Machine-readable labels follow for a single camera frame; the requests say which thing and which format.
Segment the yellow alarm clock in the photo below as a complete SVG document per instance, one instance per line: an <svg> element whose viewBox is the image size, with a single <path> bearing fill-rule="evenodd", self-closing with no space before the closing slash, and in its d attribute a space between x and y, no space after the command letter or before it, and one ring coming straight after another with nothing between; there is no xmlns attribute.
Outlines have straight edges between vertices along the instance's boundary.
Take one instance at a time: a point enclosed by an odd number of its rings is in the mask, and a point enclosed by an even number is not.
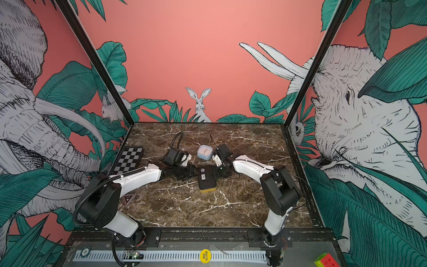
<svg viewBox="0 0 427 267"><path fill-rule="evenodd" d="M217 188L213 167L213 165L205 165L198 168L197 181L201 193L212 192Z"/></svg>

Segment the blue alarm clock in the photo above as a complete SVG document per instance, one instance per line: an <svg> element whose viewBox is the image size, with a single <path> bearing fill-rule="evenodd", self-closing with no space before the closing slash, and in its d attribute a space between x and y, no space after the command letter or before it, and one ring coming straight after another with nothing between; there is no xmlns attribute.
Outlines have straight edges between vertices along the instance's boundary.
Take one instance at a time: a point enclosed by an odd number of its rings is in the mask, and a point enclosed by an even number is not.
<svg viewBox="0 0 427 267"><path fill-rule="evenodd" d="M197 150L197 156L199 159L209 161L213 155L213 148L209 145L201 145Z"/></svg>

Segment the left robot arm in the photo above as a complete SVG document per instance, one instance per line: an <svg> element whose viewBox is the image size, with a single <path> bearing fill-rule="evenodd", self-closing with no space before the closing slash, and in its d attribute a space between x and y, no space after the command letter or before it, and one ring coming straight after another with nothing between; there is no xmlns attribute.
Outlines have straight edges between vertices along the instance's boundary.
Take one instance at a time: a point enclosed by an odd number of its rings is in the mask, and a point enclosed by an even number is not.
<svg viewBox="0 0 427 267"><path fill-rule="evenodd" d="M188 180L197 177L199 171L193 164L169 166L155 162L146 167L124 172L120 175L99 174L85 189L72 214L76 226L92 226L134 238L143 226L135 219L118 210L120 199L127 193L163 178L174 176Z"/></svg>

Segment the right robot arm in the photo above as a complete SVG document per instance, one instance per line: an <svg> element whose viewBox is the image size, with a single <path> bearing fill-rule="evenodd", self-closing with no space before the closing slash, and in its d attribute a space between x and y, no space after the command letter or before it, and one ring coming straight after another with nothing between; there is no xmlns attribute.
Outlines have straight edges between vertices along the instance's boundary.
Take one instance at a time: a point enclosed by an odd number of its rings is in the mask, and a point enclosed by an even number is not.
<svg viewBox="0 0 427 267"><path fill-rule="evenodd" d="M281 165L274 167L262 164L246 155L223 159L219 155L214 155L213 160L217 167L230 168L261 185L269 207L264 228L272 237L277 236L283 230L286 219L301 198L301 191L287 169Z"/></svg>

